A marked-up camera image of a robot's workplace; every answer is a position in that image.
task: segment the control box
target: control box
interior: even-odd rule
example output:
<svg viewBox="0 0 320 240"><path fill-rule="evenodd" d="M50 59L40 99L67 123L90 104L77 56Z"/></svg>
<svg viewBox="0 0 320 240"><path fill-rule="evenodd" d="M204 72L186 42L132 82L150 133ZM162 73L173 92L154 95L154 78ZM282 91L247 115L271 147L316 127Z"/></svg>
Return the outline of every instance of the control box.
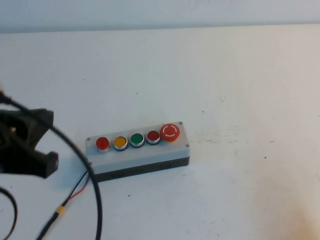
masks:
<svg viewBox="0 0 320 240"><path fill-rule="evenodd" d="M98 182L187 166L190 159L181 121L91 136L85 146Z"/></svg>

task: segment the red button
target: red button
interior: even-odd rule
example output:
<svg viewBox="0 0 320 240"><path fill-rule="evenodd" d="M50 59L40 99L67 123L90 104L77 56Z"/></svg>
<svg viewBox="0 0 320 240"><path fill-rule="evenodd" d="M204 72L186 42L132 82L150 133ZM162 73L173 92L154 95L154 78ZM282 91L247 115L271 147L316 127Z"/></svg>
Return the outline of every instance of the red button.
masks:
<svg viewBox="0 0 320 240"><path fill-rule="evenodd" d="M156 141L160 136L157 131L150 131L147 135L148 139L151 141Z"/></svg>
<svg viewBox="0 0 320 240"><path fill-rule="evenodd" d="M110 147L109 140L106 137L99 137L95 144L99 150L106 150Z"/></svg>
<svg viewBox="0 0 320 240"><path fill-rule="evenodd" d="M173 142L179 137L180 129L177 125L174 125L172 123L165 124L160 130L160 135L163 140L167 142Z"/></svg>

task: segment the green button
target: green button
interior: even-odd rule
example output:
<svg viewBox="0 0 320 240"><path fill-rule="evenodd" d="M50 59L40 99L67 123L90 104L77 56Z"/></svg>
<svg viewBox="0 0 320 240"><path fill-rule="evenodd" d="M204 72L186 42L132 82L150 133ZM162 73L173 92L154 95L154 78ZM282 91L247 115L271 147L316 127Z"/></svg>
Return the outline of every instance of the green button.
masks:
<svg viewBox="0 0 320 240"><path fill-rule="evenodd" d="M131 142L133 144L140 144L144 140L144 136L140 133L135 133L131 136Z"/></svg>

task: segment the black wire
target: black wire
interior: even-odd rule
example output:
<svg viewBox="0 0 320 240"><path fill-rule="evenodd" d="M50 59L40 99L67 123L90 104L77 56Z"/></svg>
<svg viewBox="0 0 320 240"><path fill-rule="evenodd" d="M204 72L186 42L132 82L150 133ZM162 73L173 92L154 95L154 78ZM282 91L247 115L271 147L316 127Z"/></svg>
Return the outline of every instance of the black wire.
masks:
<svg viewBox="0 0 320 240"><path fill-rule="evenodd" d="M69 194L69 196L65 199L65 201L61 204L61 206L65 206L68 202L69 202L69 198L72 196L72 194L74 194L75 190L77 189L78 185L81 183L82 179L85 177L85 175L87 174L88 171L85 171L85 173L82 175L82 177L80 178L80 180L77 182L77 184L74 186L74 188L72 189L71 193ZM59 213L58 212L54 212L54 214L52 215L52 217L49 219L49 221L45 224L45 226L43 227L43 229L41 230L39 236L37 237L36 240L41 240L44 238L44 236L46 235L46 233L48 232L49 228L51 227L51 225L55 222L55 220L57 220L57 218L59 217Z"/></svg>
<svg viewBox="0 0 320 240"><path fill-rule="evenodd" d="M3 240L7 240L16 227L17 218L18 218L18 207L17 207L17 202L16 202L14 196L12 196L10 192L8 192L4 188L0 187L0 193L4 194L11 201L11 203L13 205L13 209L14 209L14 219L13 219L11 230L10 230L9 234L3 239Z"/></svg>
<svg viewBox="0 0 320 240"><path fill-rule="evenodd" d="M20 103L12 100L11 98L5 96L2 92L0 92L0 103L5 103L8 105L12 105L16 108L18 108L21 112L26 114L27 116L35 119L39 124L43 125L44 127L52 130L56 135L58 135L66 144L70 146L70 148L76 153L76 155L80 158L81 162L85 166L85 168L88 170L88 174L91 178L92 185L94 188L95 193L95 199L96 199L96 206L97 206L97 227L96 227L96 235L95 239L100 240L101 239L101 233L102 233L102 220L103 220L103 212L102 212L102 200L101 200L101 194L98 182L96 180L96 177L94 175L94 172L91 168L91 166L88 163L88 159L84 156L84 154L77 148L77 146L66 136L64 135L59 129L57 129L55 126L47 123L45 120L40 118L38 115L31 112L28 108L21 105Z"/></svg>

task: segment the yellow button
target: yellow button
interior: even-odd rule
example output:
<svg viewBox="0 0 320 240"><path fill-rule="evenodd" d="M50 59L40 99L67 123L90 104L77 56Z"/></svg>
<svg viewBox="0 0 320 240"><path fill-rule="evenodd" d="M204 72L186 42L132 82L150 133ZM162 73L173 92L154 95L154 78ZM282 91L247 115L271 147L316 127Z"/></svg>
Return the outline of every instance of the yellow button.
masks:
<svg viewBox="0 0 320 240"><path fill-rule="evenodd" d="M113 147L114 147L115 150L123 151L123 150L127 149L128 141L124 136L118 136L113 141Z"/></svg>

